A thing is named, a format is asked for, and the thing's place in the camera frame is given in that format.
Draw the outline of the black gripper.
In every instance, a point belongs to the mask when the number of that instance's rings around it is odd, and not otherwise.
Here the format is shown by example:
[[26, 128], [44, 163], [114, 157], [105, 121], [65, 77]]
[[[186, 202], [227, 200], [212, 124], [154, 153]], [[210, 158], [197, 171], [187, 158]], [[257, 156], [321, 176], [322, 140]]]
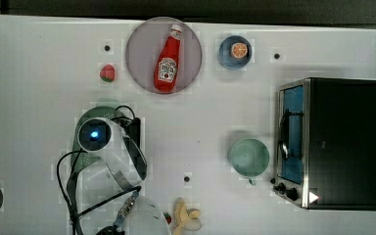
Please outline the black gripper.
[[136, 117], [133, 120], [123, 119], [121, 126], [125, 133], [136, 143], [138, 147], [141, 146], [141, 119]]

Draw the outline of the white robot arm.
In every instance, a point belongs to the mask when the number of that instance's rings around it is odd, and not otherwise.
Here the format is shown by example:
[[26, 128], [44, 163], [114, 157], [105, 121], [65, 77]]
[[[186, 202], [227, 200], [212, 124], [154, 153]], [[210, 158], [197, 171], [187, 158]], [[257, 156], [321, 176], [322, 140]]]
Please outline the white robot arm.
[[67, 182], [78, 235], [171, 235], [160, 208], [141, 194], [147, 162], [113, 118], [82, 118], [76, 126]]

